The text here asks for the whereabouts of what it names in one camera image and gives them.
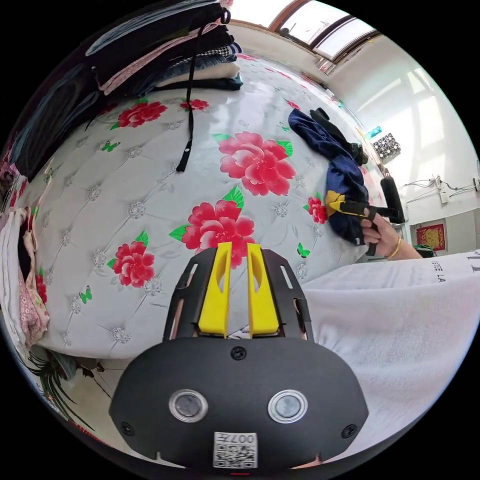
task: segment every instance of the screw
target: screw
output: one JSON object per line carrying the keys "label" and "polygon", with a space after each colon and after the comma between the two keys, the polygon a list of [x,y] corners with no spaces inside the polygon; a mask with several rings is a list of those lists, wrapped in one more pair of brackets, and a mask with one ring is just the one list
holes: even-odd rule
{"label": "screw", "polygon": [[120,424],[120,428],[121,428],[121,431],[128,437],[131,437],[134,434],[134,429],[126,421],[123,421]]}
{"label": "screw", "polygon": [[341,437],[343,439],[349,439],[352,437],[355,432],[357,431],[357,426],[351,423],[350,425],[347,425],[342,431],[341,431]]}
{"label": "screw", "polygon": [[243,360],[247,356],[247,351],[242,346],[234,346],[231,349],[230,356],[234,360]]}

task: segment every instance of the electrical cable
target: electrical cable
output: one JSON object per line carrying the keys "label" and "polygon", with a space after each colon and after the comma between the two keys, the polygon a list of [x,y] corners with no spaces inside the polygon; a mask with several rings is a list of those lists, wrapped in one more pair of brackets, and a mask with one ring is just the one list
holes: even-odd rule
{"label": "electrical cable", "polygon": [[419,196],[416,196],[415,198],[412,198],[411,200],[408,200],[406,203],[409,204],[410,202],[414,202],[415,200],[418,200],[421,197],[424,197],[425,195],[432,194],[433,192],[437,192],[438,190],[434,188],[433,190],[426,191],[425,193],[420,194]]}
{"label": "electrical cable", "polygon": [[462,194],[464,192],[472,192],[473,190],[475,190],[475,187],[470,187],[470,188],[461,188],[461,189],[457,189],[458,191],[456,191],[455,193],[452,193],[448,198],[452,198],[454,197],[455,195],[458,195],[458,194]]}
{"label": "electrical cable", "polygon": [[[429,182],[428,185],[420,185],[419,182]],[[435,183],[435,180],[416,180],[416,181],[411,181],[410,183],[406,183],[405,185],[402,185],[400,187],[400,190],[404,187],[408,187],[409,185],[415,185],[416,187],[422,187],[424,189],[431,187]]]}

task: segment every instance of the bed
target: bed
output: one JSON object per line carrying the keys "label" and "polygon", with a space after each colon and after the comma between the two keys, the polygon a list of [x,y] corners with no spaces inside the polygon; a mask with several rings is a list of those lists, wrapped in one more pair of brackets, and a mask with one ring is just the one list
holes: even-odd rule
{"label": "bed", "polygon": [[[247,323],[248,242],[285,257],[301,284],[365,253],[309,213],[309,199],[322,201],[328,162],[290,130],[288,117],[293,108],[321,106],[348,141],[360,143],[355,123],[301,75],[239,57],[240,91],[192,91],[184,173],[176,166],[188,139],[185,93],[169,90],[140,105],[110,105],[28,185],[19,207],[34,202],[51,177],[36,218],[36,263],[51,318],[41,346],[95,359],[139,355],[161,341],[190,257],[218,241],[232,241],[234,250],[229,332]],[[249,173],[258,155],[264,162]],[[362,171],[370,202],[385,206],[373,158]]]}

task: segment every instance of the label sticker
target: label sticker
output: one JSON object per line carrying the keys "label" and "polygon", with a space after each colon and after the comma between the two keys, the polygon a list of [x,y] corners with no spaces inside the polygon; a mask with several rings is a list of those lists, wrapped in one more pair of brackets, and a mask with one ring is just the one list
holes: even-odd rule
{"label": "label sticker", "polygon": [[216,431],[213,440],[213,466],[219,469],[256,469],[256,433]]}

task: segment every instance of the hand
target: hand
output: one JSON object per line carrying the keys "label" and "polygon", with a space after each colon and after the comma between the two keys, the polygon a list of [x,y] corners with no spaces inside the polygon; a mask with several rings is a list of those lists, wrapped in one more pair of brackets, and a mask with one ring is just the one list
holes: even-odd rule
{"label": "hand", "polygon": [[[369,214],[369,210],[365,209],[365,215]],[[399,243],[399,234],[384,218],[378,213],[373,218],[373,223],[377,226],[378,231],[372,228],[372,222],[366,218],[361,221],[363,237],[366,244],[376,244],[377,255],[389,257],[397,248]]]}

